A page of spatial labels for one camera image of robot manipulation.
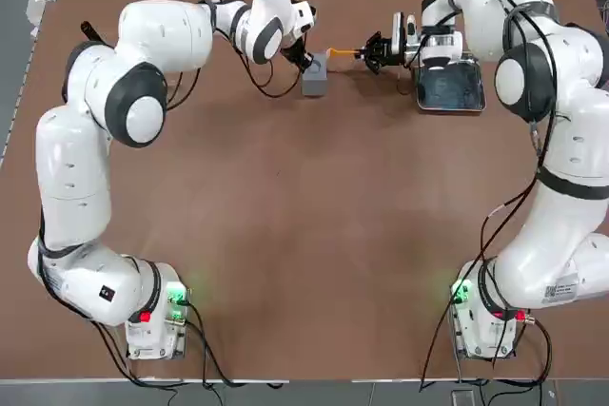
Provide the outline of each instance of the brown table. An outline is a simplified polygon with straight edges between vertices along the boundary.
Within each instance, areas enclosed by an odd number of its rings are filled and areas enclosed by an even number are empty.
[[[135,0],[58,0],[45,12],[0,172],[0,377],[118,377],[86,322],[48,297],[26,267],[38,227],[34,129],[62,103],[64,64],[89,20],[116,40]],[[310,0],[308,47],[354,48],[421,0]],[[561,20],[602,31],[594,0],[555,0]],[[281,58],[270,90],[294,70]],[[238,378],[413,378],[448,286],[478,252],[483,217],[522,190],[534,154],[527,126],[497,102],[484,66],[480,116],[423,115],[349,59],[330,63],[326,97],[270,100],[217,39],[191,99],[143,150],[114,145],[113,249],[170,262],[194,289],[224,370]],[[267,68],[256,68],[264,78]],[[191,76],[185,77],[189,82]],[[402,75],[402,90],[410,82]],[[171,75],[170,82],[175,82]],[[492,249],[514,236],[524,212]],[[606,301],[536,313],[554,342],[553,377],[607,377]],[[140,375],[200,377],[200,345],[185,361],[142,363]],[[465,363],[469,376],[533,377],[543,344],[527,332],[516,359]],[[447,328],[431,377],[455,377]]]

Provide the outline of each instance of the yellow object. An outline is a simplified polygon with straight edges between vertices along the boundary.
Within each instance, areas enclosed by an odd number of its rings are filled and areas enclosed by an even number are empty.
[[[329,58],[330,56],[339,56],[339,55],[353,55],[355,54],[355,50],[353,49],[334,49],[328,48],[325,52],[325,55]]]

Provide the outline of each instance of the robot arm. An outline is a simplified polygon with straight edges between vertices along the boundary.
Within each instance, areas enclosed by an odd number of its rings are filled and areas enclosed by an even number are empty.
[[[216,29],[254,62],[292,47],[313,25],[306,2],[152,0],[127,5],[115,48],[86,42],[69,57],[66,104],[36,128],[41,229],[28,265],[57,299],[92,320],[126,325],[131,358],[183,350],[187,290],[166,263],[119,255],[99,242],[110,220],[111,140],[145,147],[166,118],[165,73],[202,67]]]
[[[593,32],[560,25],[552,0],[423,0],[423,65],[441,68],[451,60],[457,13],[474,55],[499,61],[495,87],[503,106],[532,127],[553,106],[559,114],[520,233],[462,283],[469,262],[456,282],[458,349],[469,358],[507,357],[516,310],[609,291],[609,238],[593,233],[609,204],[609,94],[598,88],[607,81],[609,46]]]

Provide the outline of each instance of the gray floor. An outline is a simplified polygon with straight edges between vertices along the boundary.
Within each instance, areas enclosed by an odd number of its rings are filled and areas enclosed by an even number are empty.
[[[478,388],[442,382],[418,393],[418,383],[350,383],[350,382],[292,382],[279,391],[263,385],[241,389],[219,387],[225,406],[449,406],[453,392],[472,391],[475,405],[482,406]],[[492,395],[516,392],[499,383],[483,389],[486,403]],[[591,380],[562,380],[547,382],[543,389],[543,406],[604,405],[609,396],[609,382]],[[171,393],[142,389],[126,382],[115,383],[52,383],[0,384],[0,404],[3,406],[166,406]],[[538,406],[539,390],[522,395],[499,396],[494,406]],[[219,401],[201,386],[183,387],[171,401],[171,406],[219,405]],[[459,403],[471,406],[472,403]]]
[[[0,158],[33,45],[27,4],[28,0],[0,0]]]
[[[3,7],[0,21],[0,151],[9,131],[23,72],[29,59],[32,39],[31,26],[25,15],[28,0],[0,0]],[[290,406],[308,405],[348,405],[348,406],[389,406],[425,405],[443,406],[451,404],[455,390],[470,390],[466,386],[450,382],[438,383],[417,392],[417,383],[372,384],[348,382],[295,382],[280,391],[273,391],[264,385],[247,386],[237,391],[220,388],[226,405],[230,406]],[[486,402],[496,392],[504,392],[505,386],[492,383],[484,388]],[[476,404],[482,405],[477,388],[473,388]],[[601,405],[609,396],[609,382],[606,381],[560,381],[549,382],[543,389],[543,405]],[[2,406],[165,406],[170,394],[140,389],[126,382],[117,383],[51,383],[24,384],[0,383],[0,405]],[[525,395],[502,396],[493,401],[494,406],[535,406],[539,393],[533,391]],[[187,386],[175,397],[171,406],[218,404],[217,398],[205,392],[198,385]]]

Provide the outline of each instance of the gray box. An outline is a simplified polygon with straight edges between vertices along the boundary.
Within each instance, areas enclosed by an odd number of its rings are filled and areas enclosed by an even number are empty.
[[[327,93],[327,56],[324,52],[313,53],[313,63],[303,73],[303,95],[322,97]]]

